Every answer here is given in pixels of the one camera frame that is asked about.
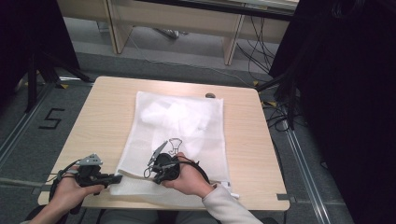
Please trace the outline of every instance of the person's left hand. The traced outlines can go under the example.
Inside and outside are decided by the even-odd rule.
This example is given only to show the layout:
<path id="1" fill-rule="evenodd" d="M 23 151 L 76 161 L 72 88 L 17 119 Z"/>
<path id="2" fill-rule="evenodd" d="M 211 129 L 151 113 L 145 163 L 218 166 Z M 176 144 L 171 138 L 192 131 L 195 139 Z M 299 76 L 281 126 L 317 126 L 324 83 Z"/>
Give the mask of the person's left hand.
<path id="1" fill-rule="evenodd" d="M 41 212 L 35 216 L 30 224 L 53 224 L 56 223 L 63 215 L 79 205 L 86 196 L 98 193 L 105 186 L 94 185 L 82 188 L 76 182 L 74 175 L 66 174 L 59 182 L 52 200 Z"/>
<path id="2" fill-rule="evenodd" d="M 59 182 L 55 194 L 49 203 L 55 203 L 59 208 L 67 212 L 79 205 L 86 196 L 98 193 L 104 188 L 105 186 L 103 185 L 82 188 L 76 182 L 74 175 L 66 174 Z"/>

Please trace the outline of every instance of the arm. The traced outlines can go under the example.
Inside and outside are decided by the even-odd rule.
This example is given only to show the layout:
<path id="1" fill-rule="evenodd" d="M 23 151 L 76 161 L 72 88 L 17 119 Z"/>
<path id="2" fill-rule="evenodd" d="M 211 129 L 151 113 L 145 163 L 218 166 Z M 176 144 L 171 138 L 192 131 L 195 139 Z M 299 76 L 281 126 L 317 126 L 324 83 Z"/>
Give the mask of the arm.
<path id="1" fill-rule="evenodd" d="M 180 152 L 177 155 L 181 161 L 186 161 L 183 158 L 183 153 Z M 261 223 L 234 199 L 227 189 L 221 185 L 216 185 L 216 188 L 209 185 L 202 175 L 188 164 L 180 164 L 178 179 L 163 181 L 163 185 L 167 188 L 177 189 L 184 194 L 201 197 L 209 214 L 223 224 Z"/>
<path id="2" fill-rule="evenodd" d="M 230 192 L 222 185 L 207 194 L 203 199 L 207 212 L 223 224 L 233 223 L 260 223 Z"/>
<path id="3" fill-rule="evenodd" d="M 73 175 L 67 174 L 59 183 L 53 199 L 29 224 L 53 224 L 63 215 L 76 207 L 89 194 L 100 192 L 103 185 L 82 188 L 78 185 Z"/>

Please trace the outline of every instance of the wrist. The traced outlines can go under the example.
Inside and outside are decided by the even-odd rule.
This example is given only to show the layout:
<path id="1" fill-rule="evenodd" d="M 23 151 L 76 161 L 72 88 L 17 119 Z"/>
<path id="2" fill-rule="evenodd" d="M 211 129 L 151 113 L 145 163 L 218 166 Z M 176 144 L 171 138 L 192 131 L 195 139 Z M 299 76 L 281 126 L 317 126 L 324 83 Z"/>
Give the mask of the wrist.
<path id="1" fill-rule="evenodd" d="M 199 196 L 200 198 L 204 198 L 206 197 L 206 195 L 208 195 L 210 192 L 212 192 L 215 189 L 215 187 L 207 184 L 206 182 L 202 185 L 202 187 L 200 188 L 199 192 L 197 193 L 197 196 Z"/>
<path id="2" fill-rule="evenodd" d="M 67 212 L 68 211 L 64 211 L 64 209 L 60 208 L 60 206 L 58 204 L 49 203 L 29 223 L 32 223 L 32 224 L 36 224 L 36 223 L 39 223 L 39 224 L 56 223 Z"/>

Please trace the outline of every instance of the white sleeve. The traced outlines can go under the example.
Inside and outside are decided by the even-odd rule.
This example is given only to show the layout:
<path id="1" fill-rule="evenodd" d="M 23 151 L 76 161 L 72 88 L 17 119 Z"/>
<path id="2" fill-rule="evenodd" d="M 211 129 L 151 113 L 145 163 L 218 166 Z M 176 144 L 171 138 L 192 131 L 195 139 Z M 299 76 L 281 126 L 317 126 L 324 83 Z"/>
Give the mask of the white sleeve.
<path id="1" fill-rule="evenodd" d="M 262 224 L 242 204 L 240 204 L 230 192 L 222 185 L 216 188 L 202 199 L 207 212 L 222 224 L 251 223 Z"/>

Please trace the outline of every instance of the hand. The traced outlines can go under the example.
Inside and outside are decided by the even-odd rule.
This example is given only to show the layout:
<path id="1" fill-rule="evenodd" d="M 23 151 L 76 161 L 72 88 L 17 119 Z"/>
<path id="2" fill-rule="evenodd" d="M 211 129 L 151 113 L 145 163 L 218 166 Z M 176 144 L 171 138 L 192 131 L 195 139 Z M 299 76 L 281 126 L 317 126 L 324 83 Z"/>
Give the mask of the hand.
<path id="1" fill-rule="evenodd" d="M 55 203 L 59 208 L 68 212 L 79 205 L 86 196 L 98 193 L 104 188 L 105 186 L 103 185 L 94 185 L 82 188 L 76 182 L 74 175 L 66 174 L 58 184 L 55 194 L 49 204 Z"/>
<path id="2" fill-rule="evenodd" d="M 63 215 L 79 205 L 86 196 L 98 193 L 105 188 L 103 185 L 94 185 L 82 188 L 71 174 L 64 175 L 55 190 L 52 200 L 29 223 L 51 224 L 56 223 Z"/>
<path id="3" fill-rule="evenodd" d="M 188 161 L 182 152 L 176 154 L 180 161 Z M 204 198 L 214 189 L 209 185 L 194 167 L 181 163 L 180 175 L 176 180 L 164 180 L 162 184 L 167 188 L 177 189 L 187 195 L 197 195 Z"/>

